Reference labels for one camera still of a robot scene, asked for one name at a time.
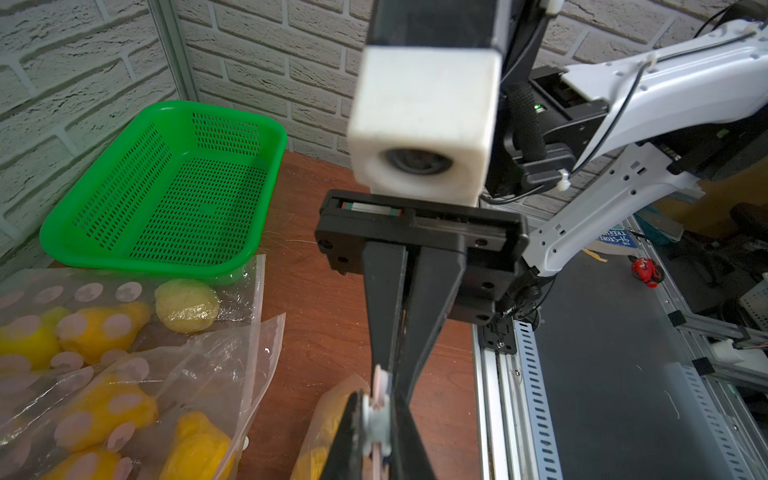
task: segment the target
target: wooden table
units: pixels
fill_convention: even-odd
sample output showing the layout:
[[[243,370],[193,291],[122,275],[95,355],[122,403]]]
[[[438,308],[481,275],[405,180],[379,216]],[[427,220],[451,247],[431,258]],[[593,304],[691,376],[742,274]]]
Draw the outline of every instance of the wooden table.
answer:
[[[288,479],[320,396],[353,373],[370,381],[362,277],[332,271],[314,242],[319,206],[331,188],[363,190],[346,168],[286,152],[260,248],[266,253],[262,320],[287,313],[283,350],[238,478]],[[445,324],[411,410],[437,478],[478,478],[469,324]]]

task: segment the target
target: black panel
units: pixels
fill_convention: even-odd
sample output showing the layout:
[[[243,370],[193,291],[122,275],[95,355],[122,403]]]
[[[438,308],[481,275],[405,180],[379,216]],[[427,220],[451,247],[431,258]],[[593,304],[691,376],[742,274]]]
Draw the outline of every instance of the black panel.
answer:
[[[495,48],[504,53],[508,22],[497,22],[496,13],[509,12],[510,1],[379,0],[373,7],[368,44]]]

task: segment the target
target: white plastic bracket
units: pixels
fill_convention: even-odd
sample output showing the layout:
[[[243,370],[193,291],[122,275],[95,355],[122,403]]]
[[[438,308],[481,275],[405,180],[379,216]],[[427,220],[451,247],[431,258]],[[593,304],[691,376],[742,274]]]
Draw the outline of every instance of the white plastic bracket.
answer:
[[[650,65],[648,65],[648,71],[656,71],[656,62],[659,60],[659,52],[658,51],[652,51],[648,55],[648,61],[650,62]]]
[[[671,159],[650,143],[628,145],[624,153],[587,190],[539,230],[523,252],[539,276],[552,276],[592,240],[639,209],[674,191],[692,187],[698,178],[667,171]]]
[[[557,189],[560,192],[565,192],[567,189],[571,188],[571,174],[564,168],[558,170],[558,173],[560,174],[560,180],[558,181]]]
[[[539,6],[544,9],[548,16],[554,17],[563,8],[565,0],[541,0]]]

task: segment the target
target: black mount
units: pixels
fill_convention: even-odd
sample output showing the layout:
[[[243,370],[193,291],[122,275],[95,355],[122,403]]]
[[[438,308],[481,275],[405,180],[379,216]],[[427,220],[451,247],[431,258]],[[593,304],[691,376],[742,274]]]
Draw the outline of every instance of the black mount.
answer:
[[[514,355],[518,352],[515,325],[510,316],[501,318],[478,329],[478,341],[483,348]]]
[[[408,408],[413,389],[447,318],[496,324],[496,303],[528,271],[525,231],[525,217],[511,212],[341,190],[326,195],[317,245],[332,269],[363,275],[372,367],[392,376],[394,478],[434,478]],[[326,467],[337,476],[327,478],[358,478],[340,473],[357,468],[346,457],[359,448],[358,401],[349,399]]]
[[[520,195],[536,187],[543,192],[561,179],[560,169],[575,173],[576,160],[602,124],[608,103],[587,101],[561,81],[563,73],[554,67],[533,70],[530,98],[502,92],[485,181],[491,197]],[[535,136],[544,151],[526,157],[530,151],[525,152],[524,133],[531,124],[538,124]]]

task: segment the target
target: blue sticker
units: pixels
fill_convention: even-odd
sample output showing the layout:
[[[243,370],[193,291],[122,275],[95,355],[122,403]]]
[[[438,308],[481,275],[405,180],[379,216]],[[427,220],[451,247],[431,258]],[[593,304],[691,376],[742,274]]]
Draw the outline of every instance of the blue sticker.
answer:
[[[634,242],[632,236],[621,225],[617,225],[613,229],[603,233],[598,237],[598,240],[610,245],[637,248],[637,244]]]

